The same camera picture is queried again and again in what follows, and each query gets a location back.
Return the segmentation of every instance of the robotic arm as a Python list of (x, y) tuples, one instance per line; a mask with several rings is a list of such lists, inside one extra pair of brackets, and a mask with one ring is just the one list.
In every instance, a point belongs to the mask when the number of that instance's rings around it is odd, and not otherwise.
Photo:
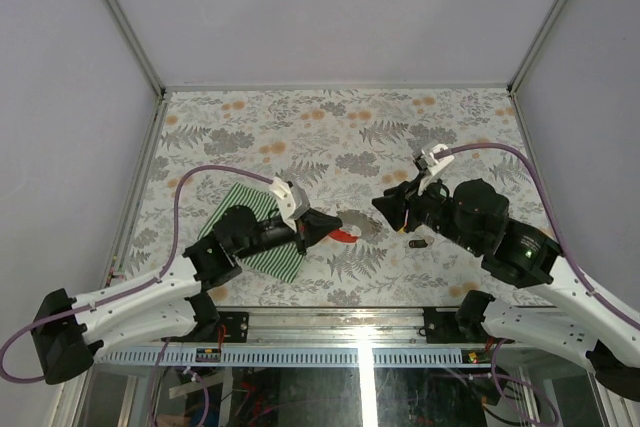
[[(161, 337), (210, 337), (220, 316), (207, 291), (240, 274), (239, 259), (289, 243), (305, 255), (342, 227), (337, 217), (312, 209), (297, 185), (276, 177), (269, 190), (278, 215), (258, 221), (248, 207), (228, 208), (211, 233), (188, 247), (164, 273), (158, 269), (75, 298), (64, 289), (48, 294), (35, 320), (77, 305), (91, 309), (31, 331), (45, 381), (65, 382), (91, 367), (94, 359), (126, 346)], [(107, 304), (100, 302), (113, 297)]]
[(436, 159), (443, 150), (443, 144), (425, 147), (414, 159), (418, 176), (385, 190), (373, 205), (393, 229), (412, 232), (426, 225), (482, 256), (482, 268), (493, 277), (546, 299), (572, 319), (550, 320), (470, 291), (456, 314), (460, 331), (471, 341), (493, 336), (536, 346), (594, 373), (618, 395), (639, 401), (640, 331), (605, 309), (593, 292), (632, 319), (640, 320), (640, 314), (588, 276), (594, 290), (587, 291), (560, 246), (535, 227), (509, 218), (509, 200), (482, 179), (461, 183), (451, 195), (436, 180), (454, 160), (453, 155)]

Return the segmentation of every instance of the striped towel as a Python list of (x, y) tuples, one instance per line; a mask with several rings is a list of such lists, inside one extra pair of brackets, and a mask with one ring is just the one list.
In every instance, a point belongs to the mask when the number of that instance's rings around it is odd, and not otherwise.
[[(270, 213), (278, 210), (278, 205), (270, 193), (260, 192), (242, 184), (235, 184), (204, 225), (198, 239), (211, 232), (213, 224), (222, 217), (225, 210), (233, 205), (250, 207), (256, 214), (258, 221), (266, 219)], [(298, 275), (303, 259), (304, 257), (298, 254), (295, 244), (291, 243), (244, 259), (242, 265), (291, 283)]]

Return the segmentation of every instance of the bright white light strip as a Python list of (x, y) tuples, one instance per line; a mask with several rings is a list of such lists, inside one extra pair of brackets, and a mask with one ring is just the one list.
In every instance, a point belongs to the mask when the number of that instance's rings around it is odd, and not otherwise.
[(360, 402), (362, 403), (362, 426), (378, 427), (378, 401), (376, 380), (373, 372), (373, 348), (369, 342), (358, 345), (360, 367)]

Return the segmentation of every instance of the floral tablecloth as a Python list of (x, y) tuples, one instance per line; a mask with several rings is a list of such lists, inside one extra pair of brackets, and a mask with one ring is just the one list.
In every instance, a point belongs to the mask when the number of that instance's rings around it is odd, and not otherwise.
[[(540, 304), (480, 269), (480, 260), (435, 234), (410, 249), (415, 234), (393, 232), (371, 205), (385, 188), (413, 178), (411, 154), (429, 140), (450, 146), (498, 141), (522, 149), (503, 89), (174, 92), (152, 163), (125, 268), (164, 263), (180, 177), (196, 165), (225, 164), (298, 182), (314, 208), (337, 214), (358, 237), (325, 239), (309, 250), (293, 283), (245, 270), (211, 292), (226, 306), (457, 305), (469, 289), (518, 304)], [(548, 229), (524, 167), (500, 151), (458, 155), (443, 176), (451, 191), (484, 178), (511, 201), (511, 216)], [(183, 190), (179, 252), (192, 243), (237, 181), (197, 174)]]

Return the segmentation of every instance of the floral pattern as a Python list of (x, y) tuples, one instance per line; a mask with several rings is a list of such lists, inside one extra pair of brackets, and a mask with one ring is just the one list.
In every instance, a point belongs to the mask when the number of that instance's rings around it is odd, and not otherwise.
[[(174, 92), (148, 185), (122, 267), (161, 266), (173, 235), (172, 204), (181, 176), (196, 165), (232, 165), (298, 182), (316, 209), (338, 215), (355, 243), (324, 239), (309, 250), (291, 284), (246, 269), (211, 292), (218, 305), (458, 305), (482, 289), (516, 304), (543, 301), (492, 279), (480, 260), (434, 233), (410, 249), (416, 233), (393, 232), (371, 205), (383, 190), (411, 179), (412, 153), (431, 140), (449, 145), (503, 142), (522, 149), (502, 89)], [(458, 155), (443, 176), (455, 188), (484, 178), (509, 197), (511, 216), (548, 231), (527, 172), (509, 154)], [(197, 174), (180, 199), (179, 251), (198, 232), (236, 181)]]

